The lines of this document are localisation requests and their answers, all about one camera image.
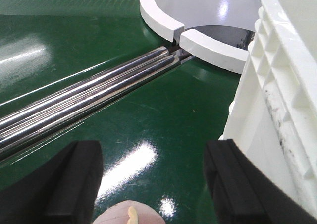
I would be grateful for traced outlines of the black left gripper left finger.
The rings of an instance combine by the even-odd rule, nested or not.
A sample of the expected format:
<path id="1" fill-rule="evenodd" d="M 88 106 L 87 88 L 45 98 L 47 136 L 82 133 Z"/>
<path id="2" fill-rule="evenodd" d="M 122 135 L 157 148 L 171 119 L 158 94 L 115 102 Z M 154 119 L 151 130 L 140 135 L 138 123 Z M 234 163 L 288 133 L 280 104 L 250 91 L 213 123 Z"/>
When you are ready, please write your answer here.
<path id="1" fill-rule="evenodd" d="M 103 176 L 99 141 L 74 141 L 1 191 L 2 224 L 88 224 Z"/>

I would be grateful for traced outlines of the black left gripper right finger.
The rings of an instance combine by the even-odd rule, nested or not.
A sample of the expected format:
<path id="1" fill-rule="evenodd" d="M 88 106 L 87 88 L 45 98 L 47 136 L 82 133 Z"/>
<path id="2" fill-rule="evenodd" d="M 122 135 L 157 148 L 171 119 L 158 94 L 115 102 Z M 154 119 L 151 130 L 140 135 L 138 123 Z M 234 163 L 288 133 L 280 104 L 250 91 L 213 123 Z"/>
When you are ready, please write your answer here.
<path id="1" fill-rule="evenodd" d="M 271 182 L 231 139 L 207 142 L 204 176 L 220 224 L 317 222 Z"/>

